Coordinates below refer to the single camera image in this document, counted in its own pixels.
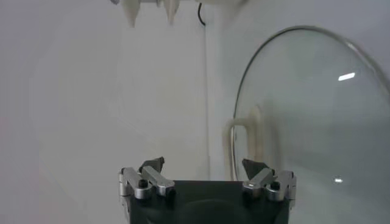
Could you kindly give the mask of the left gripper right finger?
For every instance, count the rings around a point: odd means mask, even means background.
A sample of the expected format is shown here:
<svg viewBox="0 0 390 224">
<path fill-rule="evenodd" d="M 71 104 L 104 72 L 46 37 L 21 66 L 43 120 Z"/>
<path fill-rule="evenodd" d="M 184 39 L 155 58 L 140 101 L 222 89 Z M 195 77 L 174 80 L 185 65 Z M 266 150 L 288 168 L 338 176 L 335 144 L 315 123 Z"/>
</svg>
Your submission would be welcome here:
<svg viewBox="0 0 390 224">
<path fill-rule="evenodd" d="M 292 209 L 296 203 L 297 177 L 292 171 L 276 172 L 265 163 L 243 159 L 242 165 L 248 180 L 243 181 L 243 192 L 250 198 L 265 196 L 269 201 L 286 200 Z"/>
</svg>

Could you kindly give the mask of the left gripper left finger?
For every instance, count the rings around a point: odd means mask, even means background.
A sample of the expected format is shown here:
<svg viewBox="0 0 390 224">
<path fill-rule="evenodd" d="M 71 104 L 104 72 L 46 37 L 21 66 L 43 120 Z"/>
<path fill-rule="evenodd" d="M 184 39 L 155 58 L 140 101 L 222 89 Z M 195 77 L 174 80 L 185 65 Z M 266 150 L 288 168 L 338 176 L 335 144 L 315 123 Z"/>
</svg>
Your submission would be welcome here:
<svg viewBox="0 0 390 224">
<path fill-rule="evenodd" d="M 148 200 L 155 189 L 158 196 L 168 198 L 176 190 L 175 182 L 165 178 L 162 168 L 164 157 L 144 161 L 138 170 L 124 167 L 118 172 L 119 201 L 125 213 L 130 212 L 130 198 Z"/>
</svg>

